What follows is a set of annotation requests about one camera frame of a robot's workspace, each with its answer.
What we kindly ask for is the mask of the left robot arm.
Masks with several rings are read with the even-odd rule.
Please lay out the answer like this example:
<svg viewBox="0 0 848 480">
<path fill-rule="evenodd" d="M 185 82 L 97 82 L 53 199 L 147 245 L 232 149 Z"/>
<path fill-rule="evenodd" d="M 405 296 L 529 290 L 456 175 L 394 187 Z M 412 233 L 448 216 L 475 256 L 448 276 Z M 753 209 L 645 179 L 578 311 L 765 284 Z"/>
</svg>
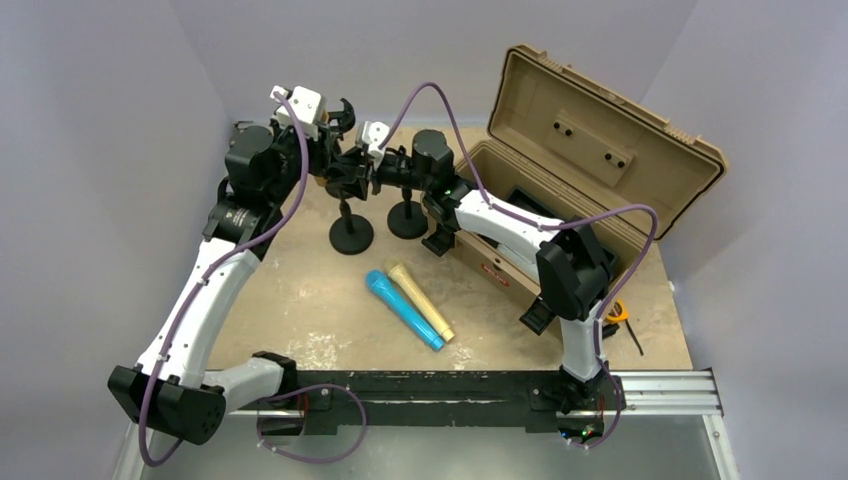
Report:
<svg viewBox="0 0 848 480">
<path fill-rule="evenodd" d="M 192 273 L 163 327 L 131 367 L 117 366 L 108 389 L 140 435 L 156 431 L 201 445 L 225 414 L 258 400 L 284 409 L 297 399 L 293 360 L 258 352 L 245 363 L 210 372 L 208 360 L 247 280 L 291 218 L 281 207 L 301 198 L 311 173 L 325 171 L 338 148 L 330 127 L 300 141 L 277 122 L 236 132 Z"/>
</svg>

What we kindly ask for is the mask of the cream beige microphone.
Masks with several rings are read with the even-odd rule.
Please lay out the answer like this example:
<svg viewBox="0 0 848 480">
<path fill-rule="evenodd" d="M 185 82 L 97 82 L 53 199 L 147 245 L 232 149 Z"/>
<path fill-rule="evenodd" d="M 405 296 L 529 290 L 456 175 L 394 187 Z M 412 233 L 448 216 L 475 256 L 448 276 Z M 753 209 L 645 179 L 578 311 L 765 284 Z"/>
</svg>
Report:
<svg viewBox="0 0 848 480">
<path fill-rule="evenodd" d="M 453 340 L 455 333 L 452 327 L 414 280 L 406 266 L 397 258 L 389 258 L 384 262 L 384 267 L 388 277 L 403 290 L 441 339 L 445 342 Z"/>
</svg>

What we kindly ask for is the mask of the black shock mount mic stand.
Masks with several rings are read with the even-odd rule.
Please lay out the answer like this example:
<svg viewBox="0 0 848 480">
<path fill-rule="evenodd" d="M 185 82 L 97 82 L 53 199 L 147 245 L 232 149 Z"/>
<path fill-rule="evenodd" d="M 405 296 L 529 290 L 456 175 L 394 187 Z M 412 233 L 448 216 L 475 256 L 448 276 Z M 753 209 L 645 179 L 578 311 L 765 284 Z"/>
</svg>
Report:
<svg viewBox="0 0 848 480">
<path fill-rule="evenodd" d="M 341 98 L 341 109 L 328 113 L 328 124 L 332 132 L 336 133 L 340 140 L 350 132 L 356 125 L 356 115 L 353 105 L 346 99 Z"/>
</svg>

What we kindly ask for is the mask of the blue microphone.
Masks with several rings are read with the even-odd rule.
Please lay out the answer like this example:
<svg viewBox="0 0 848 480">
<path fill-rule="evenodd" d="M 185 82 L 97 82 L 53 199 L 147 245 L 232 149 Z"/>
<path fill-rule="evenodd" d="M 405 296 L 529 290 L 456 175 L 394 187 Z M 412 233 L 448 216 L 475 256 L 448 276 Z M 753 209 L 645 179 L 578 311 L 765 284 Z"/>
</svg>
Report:
<svg viewBox="0 0 848 480">
<path fill-rule="evenodd" d="M 365 276 L 368 289 L 381 299 L 410 330 L 432 350 L 440 351 L 445 342 L 441 335 L 421 316 L 391 280 L 380 270 L 371 270 Z"/>
</svg>

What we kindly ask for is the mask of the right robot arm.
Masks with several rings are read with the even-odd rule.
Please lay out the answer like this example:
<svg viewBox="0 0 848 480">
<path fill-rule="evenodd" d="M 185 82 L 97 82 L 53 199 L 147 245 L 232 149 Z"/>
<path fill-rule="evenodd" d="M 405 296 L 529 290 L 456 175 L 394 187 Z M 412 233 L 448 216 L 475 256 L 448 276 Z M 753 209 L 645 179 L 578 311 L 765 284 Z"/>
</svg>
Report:
<svg viewBox="0 0 848 480">
<path fill-rule="evenodd" d="M 341 198 L 359 199 L 382 186 L 419 191 L 426 216 L 417 235 L 432 253 L 447 253 L 465 232 L 489 238 L 525 260 L 540 292 L 523 323 L 542 332 L 552 320 L 560 321 L 563 397 L 576 407 L 596 399 L 601 391 L 598 378 L 606 366 L 598 317 L 613 268 L 590 222 L 533 214 L 462 178 L 441 132 L 418 132 L 410 150 L 382 147 L 387 132 L 384 124 L 366 123 L 353 148 L 332 150 L 321 173 L 329 190 Z"/>
</svg>

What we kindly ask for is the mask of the black stand with brown mic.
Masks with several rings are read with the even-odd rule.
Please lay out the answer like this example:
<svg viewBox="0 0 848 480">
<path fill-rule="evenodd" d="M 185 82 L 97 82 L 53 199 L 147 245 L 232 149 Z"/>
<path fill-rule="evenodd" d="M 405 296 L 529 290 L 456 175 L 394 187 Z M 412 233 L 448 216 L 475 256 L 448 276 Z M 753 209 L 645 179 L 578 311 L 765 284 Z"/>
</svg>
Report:
<svg viewBox="0 0 848 480">
<path fill-rule="evenodd" d="M 353 176 L 337 174 L 329 170 L 329 177 Z M 344 255 L 356 255 L 364 252 L 373 242 L 374 230 L 363 216 L 354 214 L 347 200 L 339 199 L 339 217 L 332 223 L 328 237 L 331 246 Z"/>
</svg>

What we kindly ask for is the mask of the black stand with blue mic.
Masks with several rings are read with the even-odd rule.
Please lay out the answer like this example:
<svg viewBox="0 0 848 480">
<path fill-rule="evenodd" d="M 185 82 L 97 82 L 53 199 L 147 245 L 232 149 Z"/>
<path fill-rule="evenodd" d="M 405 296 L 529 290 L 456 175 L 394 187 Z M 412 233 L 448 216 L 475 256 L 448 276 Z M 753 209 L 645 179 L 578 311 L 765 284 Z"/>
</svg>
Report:
<svg viewBox="0 0 848 480">
<path fill-rule="evenodd" d="M 387 215 L 389 231 L 401 239 L 416 239 L 428 230 L 428 221 L 422 206 L 412 199 L 412 190 L 401 189 L 402 201 L 395 204 Z"/>
</svg>

